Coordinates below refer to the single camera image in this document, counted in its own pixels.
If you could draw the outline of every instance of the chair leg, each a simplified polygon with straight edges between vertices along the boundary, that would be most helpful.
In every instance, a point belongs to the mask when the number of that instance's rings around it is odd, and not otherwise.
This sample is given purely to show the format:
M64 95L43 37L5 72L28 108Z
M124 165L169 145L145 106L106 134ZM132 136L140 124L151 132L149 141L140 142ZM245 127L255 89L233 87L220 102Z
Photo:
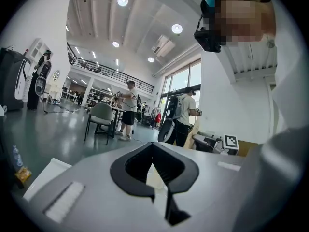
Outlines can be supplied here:
M112 124L110 124L110 125L108 126L108 132L107 132L107 142L106 142L106 145L108 144L108 139L110 138L111 128L112 128Z
M87 126L86 126L86 131L85 131L85 139L84 139L84 142L86 142L87 131L89 131L89 123L90 123L90 121L87 121Z
M89 121L89 125L88 125L88 135L89 135L89 128L90 128L90 121Z
M95 130L95 134L98 132L98 129L100 128L100 125L97 124L96 130Z

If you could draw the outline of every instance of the balcony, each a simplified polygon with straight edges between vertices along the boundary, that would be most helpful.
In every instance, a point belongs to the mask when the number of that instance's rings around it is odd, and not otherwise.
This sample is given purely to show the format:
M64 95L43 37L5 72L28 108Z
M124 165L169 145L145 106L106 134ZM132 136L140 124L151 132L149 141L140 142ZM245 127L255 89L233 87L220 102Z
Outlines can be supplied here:
M74 54L74 52L72 51L70 45L67 43L67 50L68 50L68 57L69 57L69 62L71 65L88 70L88 71L92 71L95 73L99 73L102 74L103 76L115 79L117 81L120 81L122 83L127 83L129 81L134 81L135 82L135 87L146 91L150 94L152 94L153 90L154 90L154 86L143 82L140 79L137 79L133 76L124 74L122 72L118 72L112 68L109 68L107 66L101 65L101 64L96 64L92 61L86 60L86 59L81 59L76 57L76 55Z

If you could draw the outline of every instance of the air conditioner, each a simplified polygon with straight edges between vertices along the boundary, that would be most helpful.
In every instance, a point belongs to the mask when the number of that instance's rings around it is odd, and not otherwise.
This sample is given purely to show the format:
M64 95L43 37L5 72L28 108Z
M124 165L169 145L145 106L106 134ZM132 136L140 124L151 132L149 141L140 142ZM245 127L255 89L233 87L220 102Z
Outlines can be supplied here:
M152 48L158 57L165 57L175 47L175 43L169 40L165 35L161 35L156 46Z

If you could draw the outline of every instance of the sneaker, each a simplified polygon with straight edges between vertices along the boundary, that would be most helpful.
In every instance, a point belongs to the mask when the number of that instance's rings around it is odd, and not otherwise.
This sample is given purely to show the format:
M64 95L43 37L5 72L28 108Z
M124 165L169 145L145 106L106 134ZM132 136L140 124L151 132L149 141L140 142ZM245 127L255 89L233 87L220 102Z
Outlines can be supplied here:
M115 131L115 135L123 136L124 134L121 131Z
M121 141L131 141L131 137L129 136L123 136L123 137L121 137L121 138L119 138L119 140L121 140Z

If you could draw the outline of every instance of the pillar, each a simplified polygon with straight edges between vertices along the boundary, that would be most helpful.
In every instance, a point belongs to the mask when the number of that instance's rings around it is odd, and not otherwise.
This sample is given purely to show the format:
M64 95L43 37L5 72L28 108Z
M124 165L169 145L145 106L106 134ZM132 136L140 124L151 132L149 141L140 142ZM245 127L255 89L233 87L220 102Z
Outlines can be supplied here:
M88 83L88 86L87 86L87 89L86 89L86 92L85 92L85 95L84 95L84 98L83 98L83 101L82 101L82 106L85 106L86 103L87 103L87 98L88 98L88 95L90 93L90 90L91 90L91 87L93 85L93 82L94 82L94 77L92 77Z

